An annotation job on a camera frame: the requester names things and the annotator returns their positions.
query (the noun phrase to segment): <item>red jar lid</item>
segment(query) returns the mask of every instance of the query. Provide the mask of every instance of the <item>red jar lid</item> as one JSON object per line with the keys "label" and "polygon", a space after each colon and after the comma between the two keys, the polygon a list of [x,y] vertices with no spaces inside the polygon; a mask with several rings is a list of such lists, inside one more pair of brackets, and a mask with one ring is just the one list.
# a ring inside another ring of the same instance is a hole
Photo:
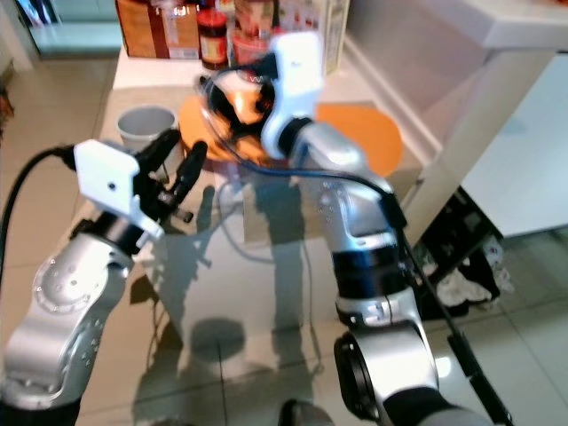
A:
{"label": "red jar lid", "polygon": [[197,14],[197,23],[204,27],[223,27],[227,23],[227,17],[224,13],[209,9]]}

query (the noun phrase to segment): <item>floor tile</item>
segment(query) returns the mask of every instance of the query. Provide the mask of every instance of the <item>floor tile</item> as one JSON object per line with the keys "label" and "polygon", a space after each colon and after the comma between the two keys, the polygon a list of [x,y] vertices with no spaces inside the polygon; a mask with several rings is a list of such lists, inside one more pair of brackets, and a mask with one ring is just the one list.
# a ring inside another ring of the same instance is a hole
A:
{"label": "floor tile", "polygon": [[83,204],[87,201],[85,197],[81,195],[81,193],[77,193],[77,198],[75,199],[75,205],[73,206],[73,217],[79,213]]}
{"label": "floor tile", "polygon": [[[568,408],[506,318],[486,319],[463,328],[516,424],[564,424]],[[446,343],[446,331],[430,333],[429,340],[443,395],[487,417]],[[337,425],[362,424],[344,407],[333,357],[324,358],[320,366],[316,360],[307,360],[292,367],[264,367],[258,374],[232,379],[225,385],[225,398],[231,426],[276,425],[280,405],[288,398],[314,400]]]}
{"label": "floor tile", "polygon": [[108,97],[110,96],[111,90],[113,89],[114,75],[116,74],[117,64],[118,64],[117,59],[110,59],[109,60],[105,85],[103,86],[102,97],[100,99],[101,100],[101,107],[103,108],[103,110],[101,111],[102,115],[104,115],[104,113],[105,113],[105,109],[106,109],[106,106],[107,106],[107,100],[108,100]]}
{"label": "floor tile", "polygon": [[[15,173],[0,174],[2,200],[15,177]],[[67,231],[77,194],[78,185],[71,170],[39,166],[32,171],[12,211],[6,266],[37,264],[51,254]]]}
{"label": "floor tile", "polygon": [[108,59],[46,60],[18,72],[8,85],[16,114],[30,105],[98,104],[111,64]]}
{"label": "floor tile", "polygon": [[217,347],[184,347],[162,304],[156,302],[137,265],[106,322],[83,398],[85,413],[221,382]]}
{"label": "floor tile", "polygon": [[[565,424],[568,407],[507,318],[501,316],[469,323],[462,329],[516,425]],[[430,346],[438,361],[440,390],[451,402],[483,414],[446,337],[446,331],[429,334]]]}
{"label": "floor tile", "polygon": [[[456,317],[454,322],[458,325],[467,324],[469,322],[477,322],[480,320],[486,320],[491,317],[496,317],[502,315],[502,309],[499,303],[492,304],[490,306],[470,306],[469,313],[465,317]],[[424,329],[427,332],[436,331],[441,328],[446,328],[445,319],[432,319],[423,322]]]}
{"label": "floor tile", "polygon": [[284,366],[333,355],[335,339],[347,328],[337,322],[318,323],[276,333],[259,333],[245,342],[220,344],[223,379],[277,370]]}
{"label": "floor tile", "polygon": [[38,152],[91,138],[98,103],[26,106],[6,126],[0,170],[19,171]]}
{"label": "floor tile", "polygon": [[568,241],[558,235],[536,233],[503,242],[503,263],[515,287],[515,293],[501,298],[505,311],[568,298]]}
{"label": "floor tile", "polygon": [[101,101],[101,106],[99,111],[97,112],[95,124],[93,126],[91,137],[96,140],[100,140],[100,132],[102,131],[103,124],[105,121],[105,110],[106,110],[106,101]]}
{"label": "floor tile", "polygon": [[568,405],[568,300],[509,317]]}
{"label": "floor tile", "polygon": [[150,398],[134,406],[121,406],[81,414],[76,426],[224,426],[223,391],[212,385],[162,398]]}
{"label": "floor tile", "polygon": [[337,426],[362,422],[345,407],[333,357],[250,375],[225,386],[229,426],[277,426],[281,405],[290,398],[307,399],[324,408]]}

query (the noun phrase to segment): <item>bottle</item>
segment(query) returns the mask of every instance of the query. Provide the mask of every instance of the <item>bottle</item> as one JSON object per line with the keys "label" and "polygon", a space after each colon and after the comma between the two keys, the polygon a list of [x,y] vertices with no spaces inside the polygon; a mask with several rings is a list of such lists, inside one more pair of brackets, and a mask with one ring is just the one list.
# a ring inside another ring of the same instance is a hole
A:
{"label": "bottle", "polygon": [[227,59],[227,18],[224,13],[208,9],[197,14],[201,62],[207,69],[229,65]]}

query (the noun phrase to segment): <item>jar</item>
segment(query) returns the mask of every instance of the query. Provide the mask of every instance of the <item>jar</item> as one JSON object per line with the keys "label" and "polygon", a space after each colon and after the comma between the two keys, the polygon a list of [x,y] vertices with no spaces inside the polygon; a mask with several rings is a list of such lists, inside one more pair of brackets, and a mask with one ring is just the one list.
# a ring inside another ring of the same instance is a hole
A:
{"label": "jar", "polygon": [[207,69],[229,65],[227,59],[227,18],[213,9],[197,14],[201,62]]}
{"label": "jar", "polygon": [[245,36],[269,38],[274,19],[274,0],[235,0],[237,28]]}
{"label": "jar", "polygon": [[232,32],[231,40],[235,62],[238,65],[250,64],[268,52],[269,40],[249,37],[239,29]]}

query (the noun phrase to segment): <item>white cabinet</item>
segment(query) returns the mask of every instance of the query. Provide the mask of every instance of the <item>white cabinet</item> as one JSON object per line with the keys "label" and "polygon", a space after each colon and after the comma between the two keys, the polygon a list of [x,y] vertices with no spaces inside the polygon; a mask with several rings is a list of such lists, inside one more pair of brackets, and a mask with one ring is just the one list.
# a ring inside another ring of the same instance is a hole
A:
{"label": "white cabinet", "polygon": [[556,57],[462,183],[505,237],[568,225],[567,75]]}

